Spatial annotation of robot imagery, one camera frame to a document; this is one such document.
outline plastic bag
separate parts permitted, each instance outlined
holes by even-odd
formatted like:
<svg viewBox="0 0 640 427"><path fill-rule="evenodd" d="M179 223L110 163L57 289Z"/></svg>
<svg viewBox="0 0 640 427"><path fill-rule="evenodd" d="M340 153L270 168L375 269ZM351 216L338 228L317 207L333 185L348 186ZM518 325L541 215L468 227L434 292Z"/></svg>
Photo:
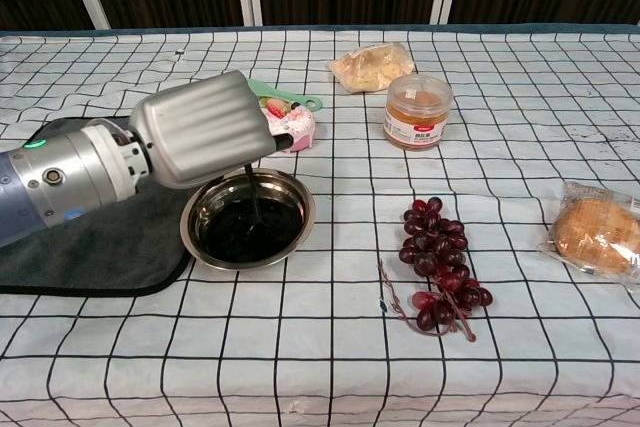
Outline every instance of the plastic bag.
<svg viewBox="0 0 640 427"><path fill-rule="evenodd" d="M634 291L640 281L640 199L565 182L547 242L539 250Z"/></svg>
<svg viewBox="0 0 640 427"><path fill-rule="evenodd" d="M413 67L411 55L398 43L362 47L329 62L333 75L351 93L386 89Z"/></svg>

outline metal bowl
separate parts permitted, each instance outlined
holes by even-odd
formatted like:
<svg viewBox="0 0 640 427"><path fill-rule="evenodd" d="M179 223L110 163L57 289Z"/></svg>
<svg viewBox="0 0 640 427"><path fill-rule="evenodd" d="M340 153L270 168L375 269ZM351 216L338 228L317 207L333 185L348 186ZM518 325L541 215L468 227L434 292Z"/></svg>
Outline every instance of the metal bowl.
<svg viewBox="0 0 640 427"><path fill-rule="evenodd" d="M180 219L180 236L187 250L210 267L223 270L247 270L275 264L292 254L309 236L316 218L311 192L294 177L269 169L255 169L259 198L269 198L295 206L302 226L291 243L277 254L255 262L228 262L211 257L204 245L205 232L215 216L230 202L251 197L249 178L243 171L213 180L189 199Z"/></svg>

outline green measuring spoon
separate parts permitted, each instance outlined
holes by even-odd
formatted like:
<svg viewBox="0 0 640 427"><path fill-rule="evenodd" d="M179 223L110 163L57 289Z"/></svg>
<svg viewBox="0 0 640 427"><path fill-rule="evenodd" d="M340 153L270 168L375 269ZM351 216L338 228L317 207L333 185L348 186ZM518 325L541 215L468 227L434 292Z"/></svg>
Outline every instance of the green measuring spoon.
<svg viewBox="0 0 640 427"><path fill-rule="evenodd" d="M271 97L274 99L286 100L288 102L298 102L300 105L304 105L311 112L316 112L322 108L322 101L317 97L292 94L291 92L285 92L284 90L274 89L269 84L265 84L264 82L255 79L247 79L247 81L249 82L249 88L251 88L256 97Z"/></svg>

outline gray cloth mat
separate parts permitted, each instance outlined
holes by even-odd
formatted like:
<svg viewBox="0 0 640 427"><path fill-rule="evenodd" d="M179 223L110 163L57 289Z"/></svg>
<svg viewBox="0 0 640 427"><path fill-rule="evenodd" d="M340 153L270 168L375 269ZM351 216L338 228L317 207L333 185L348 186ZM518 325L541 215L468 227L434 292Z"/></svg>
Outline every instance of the gray cloth mat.
<svg viewBox="0 0 640 427"><path fill-rule="evenodd" d="M54 120L30 140L78 130L88 120ZM110 120L125 126L128 118ZM138 190L123 202L0 248L0 293L129 297L170 285L191 259L179 225L194 190L167 189L148 178Z"/></svg>

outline grid pattern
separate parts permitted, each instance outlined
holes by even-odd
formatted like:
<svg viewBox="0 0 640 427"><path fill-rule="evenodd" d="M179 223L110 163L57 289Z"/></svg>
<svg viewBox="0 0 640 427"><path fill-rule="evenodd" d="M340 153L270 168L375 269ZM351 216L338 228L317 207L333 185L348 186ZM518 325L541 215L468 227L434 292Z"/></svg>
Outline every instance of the grid pattern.
<svg viewBox="0 0 640 427"><path fill-rule="evenodd" d="M382 135L385 93L350 95L326 63L403 43L448 81L441 144ZM150 93L227 70L321 97L314 146L262 159L314 193L317 225L281 265L192 263L134 299L0 296L0 425L631 426L640 304L539 254L563 180L640 194L640 35L241 31L0 41L0 149L44 122L127 115ZM403 301L402 212L439 195L467 225L496 299L478 336L425 338Z"/></svg>

